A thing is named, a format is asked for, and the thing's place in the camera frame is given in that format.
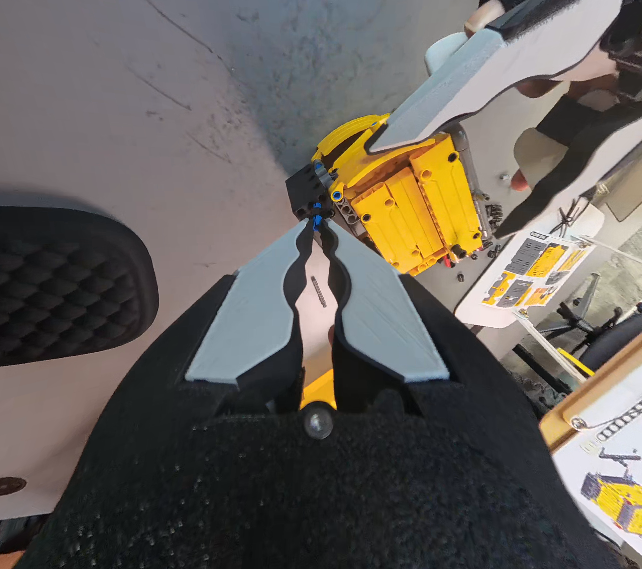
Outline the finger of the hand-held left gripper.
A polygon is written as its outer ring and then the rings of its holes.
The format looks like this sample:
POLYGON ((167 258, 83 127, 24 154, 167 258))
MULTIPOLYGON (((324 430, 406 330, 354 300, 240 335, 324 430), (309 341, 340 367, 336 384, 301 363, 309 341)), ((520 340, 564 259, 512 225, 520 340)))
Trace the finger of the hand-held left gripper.
POLYGON ((544 155, 520 165, 527 178, 536 179, 527 180, 530 194, 505 216, 494 233, 497 239, 533 226, 550 212, 566 210, 574 199, 641 152, 640 118, 602 118, 564 143, 536 129, 532 132, 535 139, 528 148, 544 155))
POLYGON ((534 77, 579 65, 618 15, 623 0, 578 0, 511 41, 485 28, 448 57, 389 117, 368 153, 418 143, 534 77))

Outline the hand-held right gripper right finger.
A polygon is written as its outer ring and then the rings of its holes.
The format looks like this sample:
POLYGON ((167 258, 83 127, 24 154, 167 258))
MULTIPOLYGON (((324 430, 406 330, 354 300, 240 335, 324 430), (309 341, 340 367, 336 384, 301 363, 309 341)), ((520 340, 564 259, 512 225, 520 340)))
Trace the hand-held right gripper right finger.
POLYGON ((448 380, 401 274, 332 220, 323 223, 321 239, 341 343, 401 383, 448 380))

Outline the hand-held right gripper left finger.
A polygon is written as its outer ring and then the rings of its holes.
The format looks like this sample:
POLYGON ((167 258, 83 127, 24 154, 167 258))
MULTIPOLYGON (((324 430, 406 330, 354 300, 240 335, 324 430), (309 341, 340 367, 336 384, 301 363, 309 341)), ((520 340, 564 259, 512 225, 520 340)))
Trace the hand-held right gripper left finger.
POLYGON ((274 356, 294 363, 274 364, 265 377, 287 380, 298 373, 302 347, 295 345, 301 341, 296 303, 307 286, 309 257, 310 220, 303 220, 240 267, 185 380, 246 385, 247 375, 274 356))

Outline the yellow lego vehicle model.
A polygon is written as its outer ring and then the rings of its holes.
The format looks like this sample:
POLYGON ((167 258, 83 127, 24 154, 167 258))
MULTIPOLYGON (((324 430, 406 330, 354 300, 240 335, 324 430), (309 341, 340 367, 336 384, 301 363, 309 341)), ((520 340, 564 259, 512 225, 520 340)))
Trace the yellow lego vehicle model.
POLYGON ((407 147, 369 154, 390 115, 346 122, 286 180, 292 212, 332 219, 401 274, 453 268, 488 247, 486 213, 455 127, 407 147))

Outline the pile of small lego pins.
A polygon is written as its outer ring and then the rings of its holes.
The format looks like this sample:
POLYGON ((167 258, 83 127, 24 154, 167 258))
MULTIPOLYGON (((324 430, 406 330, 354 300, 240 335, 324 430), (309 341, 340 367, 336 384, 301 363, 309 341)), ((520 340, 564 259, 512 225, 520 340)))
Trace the pile of small lego pins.
POLYGON ((502 245, 496 240, 495 233, 503 221, 503 208, 500 204, 487 203, 485 210, 488 230, 483 249, 489 259, 495 259, 502 250, 502 245))

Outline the lego sticker sheet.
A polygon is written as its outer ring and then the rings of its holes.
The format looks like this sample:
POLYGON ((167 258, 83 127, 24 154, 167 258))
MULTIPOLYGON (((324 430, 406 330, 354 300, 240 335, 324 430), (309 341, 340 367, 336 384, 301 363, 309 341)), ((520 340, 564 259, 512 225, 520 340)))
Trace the lego sticker sheet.
POLYGON ((481 303, 499 309, 545 307, 594 248, 584 240, 531 232, 481 303))

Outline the lego instruction booklet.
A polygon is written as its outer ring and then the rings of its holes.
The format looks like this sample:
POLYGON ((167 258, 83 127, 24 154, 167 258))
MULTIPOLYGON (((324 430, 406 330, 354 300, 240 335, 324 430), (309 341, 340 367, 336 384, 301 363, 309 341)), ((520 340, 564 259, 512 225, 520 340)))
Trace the lego instruction booklet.
POLYGON ((570 438, 553 453, 577 506, 600 533, 641 562, 641 368, 564 415, 570 438))

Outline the person's left hand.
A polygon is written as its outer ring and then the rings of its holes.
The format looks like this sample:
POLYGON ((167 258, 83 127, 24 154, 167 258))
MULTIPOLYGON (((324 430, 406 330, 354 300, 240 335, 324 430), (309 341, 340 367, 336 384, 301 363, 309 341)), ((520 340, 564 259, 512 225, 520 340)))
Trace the person's left hand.
POLYGON ((499 0, 489 0, 480 5, 477 10, 470 15, 463 25, 463 31, 467 38, 471 38, 504 13, 505 8, 499 0))

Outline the dark flat panel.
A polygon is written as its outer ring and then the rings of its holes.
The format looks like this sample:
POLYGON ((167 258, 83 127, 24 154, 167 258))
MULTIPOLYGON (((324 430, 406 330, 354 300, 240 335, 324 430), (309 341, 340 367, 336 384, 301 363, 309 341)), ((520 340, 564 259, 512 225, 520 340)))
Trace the dark flat panel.
POLYGON ((592 205, 622 223, 641 206, 641 161, 614 170, 597 186, 592 205))

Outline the white book stand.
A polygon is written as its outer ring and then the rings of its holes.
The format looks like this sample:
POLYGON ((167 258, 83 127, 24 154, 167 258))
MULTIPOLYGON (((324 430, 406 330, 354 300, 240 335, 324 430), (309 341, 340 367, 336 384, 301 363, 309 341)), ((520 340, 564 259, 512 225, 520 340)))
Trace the white book stand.
MULTIPOLYGON (((577 345, 583 339, 583 334, 580 331, 573 331, 552 341, 548 341, 541 333, 541 330, 537 329, 532 315, 538 309, 548 308, 561 288, 569 281, 571 276, 573 276, 586 259, 569 276, 567 281, 554 294, 545 307, 530 307, 528 309, 523 308, 520 310, 517 308, 499 309, 484 307, 481 301, 487 289, 496 281, 503 266, 505 266, 511 257, 513 257, 519 246, 531 232, 553 235, 561 238, 572 238, 575 241, 584 240, 593 244, 594 247, 597 248, 598 246, 606 246, 604 244, 598 244, 595 240, 595 236, 601 229, 603 223, 604 214, 595 206, 590 204, 585 197, 574 200, 566 210, 560 210, 555 215, 551 214, 545 216, 542 221, 518 232, 511 240, 502 244, 501 252, 499 252, 496 258, 492 260, 486 271, 477 279, 476 283, 472 286, 461 302, 459 302, 455 309, 455 315, 461 320, 461 322, 471 326, 500 330, 517 323, 524 328, 533 340, 536 341, 536 343, 538 343, 545 352, 547 352, 548 357, 564 371, 566 377, 562 380, 553 378, 550 373, 540 366, 533 359, 532 355, 522 346, 516 346, 514 348, 514 353, 559 394, 569 394, 571 392, 572 387, 569 385, 571 381, 574 383, 574 386, 577 387, 595 374, 595 372, 590 370, 582 371, 577 368, 566 356, 564 356, 564 354, 560 352, 561 349, 566 351, 577 345)), ((586 288, 583 296, 576 301, 560 302, 557 310, 561 303, 566 303, 569 306, 574 304, 580 307, 580 313, 585 312, 586 317, 586 313, 590 308, 591 301, 593 300, 593 296, 598 287, 599 279, 600 277, 598 274, 592 274, 591 283, 586 288)))

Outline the yellow divided parts bin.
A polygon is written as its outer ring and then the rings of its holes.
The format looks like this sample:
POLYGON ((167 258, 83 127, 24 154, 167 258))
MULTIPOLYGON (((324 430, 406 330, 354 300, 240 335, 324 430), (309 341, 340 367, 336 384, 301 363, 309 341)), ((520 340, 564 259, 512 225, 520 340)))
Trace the yellow divided parts bin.
POLYGON ((303 388, 299 410, 303 410, 310 404, 318 403, 326 404, 333 410, 337 408, 334 394, 334 370, 332 368, 303 388))

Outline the black office chair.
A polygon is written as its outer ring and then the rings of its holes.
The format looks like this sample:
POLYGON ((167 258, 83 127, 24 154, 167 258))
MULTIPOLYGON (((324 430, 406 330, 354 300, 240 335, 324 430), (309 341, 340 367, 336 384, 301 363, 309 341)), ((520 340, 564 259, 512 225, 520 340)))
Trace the black office chair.
POLYGON ((597 372, 624 347, 641 335, 641 302, 627 313, 616 307, 613 315, 603 324, 593 325, 579 312, 579 306, 561 303, 557 314, 561 322, 547 326, 541 333, 552 341, 566 333, 580 331, 583 339, 570 350, 561 349, 577 368, 597 372))

